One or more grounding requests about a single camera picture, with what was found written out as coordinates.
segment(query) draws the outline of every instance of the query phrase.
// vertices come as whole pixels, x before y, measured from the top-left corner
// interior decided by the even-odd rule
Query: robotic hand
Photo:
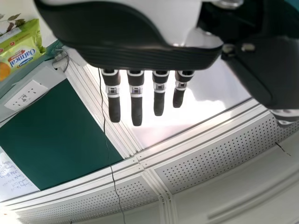
[[[299,12],[283,0],[35,3],[56,37],[92,66],[166,71],[161,73],[165,77],[167,71],[176,70],[175,107],[183,99],[185,87],[179,85],[191,79],[190,71],[207,69],[221,54],[248,92],[270,109],[281,126],[299,120]],[[128,75],[134,82],[132,72]],[[159,91],[163,87],[155,81],[159,77],[159,72],[154,73],[155,93],[161,94],[165,89]],[[164,95],[157,95],[157,116],[163,113],[159,103],[163,101]]]

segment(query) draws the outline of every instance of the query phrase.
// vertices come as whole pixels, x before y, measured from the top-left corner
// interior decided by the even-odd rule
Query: green panel
[[[291,5],[293,5],[297,10],[299,10],[299,1],[298,0],[286,0],[286,1],[289,2]]]
[[[104,141],[68,80],[0,128],[0,146],[40,190],[108,166]],[[108,144],[110,163],[122,160]]]

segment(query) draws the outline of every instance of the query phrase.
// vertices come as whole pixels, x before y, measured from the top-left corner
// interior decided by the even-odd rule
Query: wall socket
[[[42,96],[48,91],[44,85],[31,80],[26,86],[18,91],[4,106],[13,111],[18,111],[30,103],[34,102],[37,98]]]

